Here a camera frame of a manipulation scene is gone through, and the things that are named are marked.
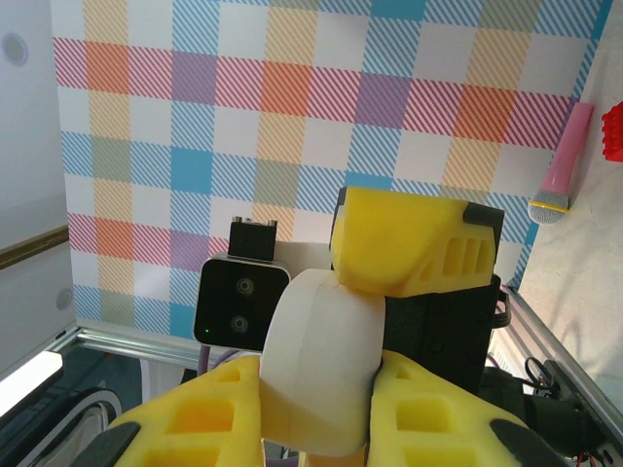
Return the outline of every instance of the white wall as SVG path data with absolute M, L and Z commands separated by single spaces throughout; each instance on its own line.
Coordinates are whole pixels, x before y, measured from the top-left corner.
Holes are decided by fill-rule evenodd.
M 3 38 L 26 46 L 10 62 Z M 0 1 L 0 249 L 65 225 L 60 123 L 48 0 Z M 0 377 L 74 320 L 68 245 L 0 271 Z
M 595 105 L 569 213 L 541 227 L 521 295 L 623 412 L 623 163 L 602 155 L 601 116 L 623 100 L 623 0 L 612 4 L 582 100 Z

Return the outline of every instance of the camera lens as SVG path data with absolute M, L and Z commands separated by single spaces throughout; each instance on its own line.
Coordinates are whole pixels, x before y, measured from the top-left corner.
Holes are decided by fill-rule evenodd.
M 253 285 L 253 281 L 251 279 L 247 279 L 245 277 L 244 279 L 238 281 L 238 283 L 236 284 L 236 289 L 238 290 L 239 294 L 249 296 L 253 293 L 253 289 L 255 289 L 255 286 Z
M 246 333 L 246 329 L 249 327 L 249 322 L 244 316 L 234 316 L 232 319 L 232 329 L 237 333 Z

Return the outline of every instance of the white roll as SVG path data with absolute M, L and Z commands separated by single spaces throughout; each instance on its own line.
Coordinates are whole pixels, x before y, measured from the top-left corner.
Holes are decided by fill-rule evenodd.
M 298 275 L 279 300 L 261 358 L 263 436 L 329 456 L 360 449 L 384 325 L 384 297 L 351 291 L 331 270 Z

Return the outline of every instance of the yellow foam block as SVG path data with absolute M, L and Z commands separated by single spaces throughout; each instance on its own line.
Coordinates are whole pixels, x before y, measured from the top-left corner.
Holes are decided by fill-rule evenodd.
M 346 457 L 299 453 L 298 467 L 365 467 L 366 447 Z
M 238 358 L 115 420 L 141 429 L 115 467 L 256 467 L 259 358 Z
M 374 386 L 368 467 L 519 467 L 489 423 L 519 418 L 384 351 Z
M 349 187 L 331 238 L 348 287 L 412 297 L 489 285 L 492 227 L 463 222 L 467 201 Z

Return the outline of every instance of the plaid backdrop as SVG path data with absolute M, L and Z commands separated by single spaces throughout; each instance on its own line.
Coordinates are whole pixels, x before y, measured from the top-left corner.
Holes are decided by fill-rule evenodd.
M 506 211 L 581 94 L 611 0 L 53 0 L 78 315 L 190 337 L 233 215 L 327 241 L 363 185 Z

